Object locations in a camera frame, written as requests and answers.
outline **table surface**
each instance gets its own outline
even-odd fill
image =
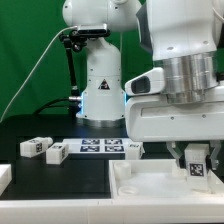
[[[124,154],[70,154],[60,165],[47,165],[46,153],[24,158],[19,143],[34,137],[126,138],[126,128],[79,125],[67,115],[20,115],[0,125],[0,164],[12,164],[13,180],[0,200],[110,198],[108,161]],[[144,144],[144,158],[172,158],[165,143]]]

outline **green wall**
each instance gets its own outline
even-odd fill
[[[0,1],[0,115],[28,76],[40,55],[65,28],[62,18],[64,0]],[[120,46],[120,35],[107,40]],[[219,52],[220,70],[224,55]],[[75,54],[75,69],[81,90],[86,85],[85,52]],[[151,56],[139,47],[137,31],[123,35],[122,84],[152,67]],[[30,114],[43,104],[70,94],[65,51],[57,40],[9,110],[8,116]],[[48,110],[64,113],[65,109]]]

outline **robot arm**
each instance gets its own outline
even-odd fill
[[[137,28],[138,0],[66,0],[64,20],[73,50],[86,47],[87,87],[82,93],[78,122],[97,127],[124,123],[125,92],[121,89],[121,53],[104,40],[110,32]]]
[[[213,8],[223,15],[224,1],[147,0],[143,7],[140,42],[153,53],[154,68],[125,85],[134,96],[125,108],[127,133],[133,141],[166,142],[177,160],[176,141],[210,141],[210,157],[208,149],[194,144],[186,150],[185,163],[188,170],[195,162],[208,167],[209,158],[216,169],[224,139],[224,87],[216,77],[222,24]]]
[[[63,17],[68,26],[107,24],[111,32],[137,28],[138,0],[66,0]]]

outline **silver metal part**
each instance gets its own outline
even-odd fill
[[[213,52],[156,61],[155,67],[165,71],[170,104],[195,103],[204,100],[204,90],[218,85]]]
[[[90,120],[87,118],[77,118],[78,124],[88,125],[92,127],[98,128],[113,128],[113,127],[120,127],[125,124],[125,119],[121,118],[118,120],[110,121],[110,120]]]
[[[219,165],[219,161],[217,160],[217,156],[219,154],[219,151],[221,150],[221,141],[210,141],[210,145],[213,149],[212,154],[210,156],[211,159],[211,163],[212,163],[212,169],[216,170],[218,165]]]
[[[174,159],[176,159],[177,166],[180,167],[179,159],[182,156],[181,150],[176,146],[176,142],[167,142],[166,147],[173,156]]]

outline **black cable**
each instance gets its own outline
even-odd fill
[[[66,48],[66,55],[67,55],[67,59],[68,59],[68,67],[69,67],[69,73],[70,73],[71,86],[77,86],[71,48],[70,49]]]
[[[59,98],[56,100],[52,100],[48,103],[46,103],[45,105],[43,105],[42,107],[40,107],[39,109],[35,110],[33,112],[33,114],[39,114],[42,110],[44,110],[45,108],[51,106],[52,104],[58,103],[58,102],[62,102],[62,101],[69,101],[69,98]]]

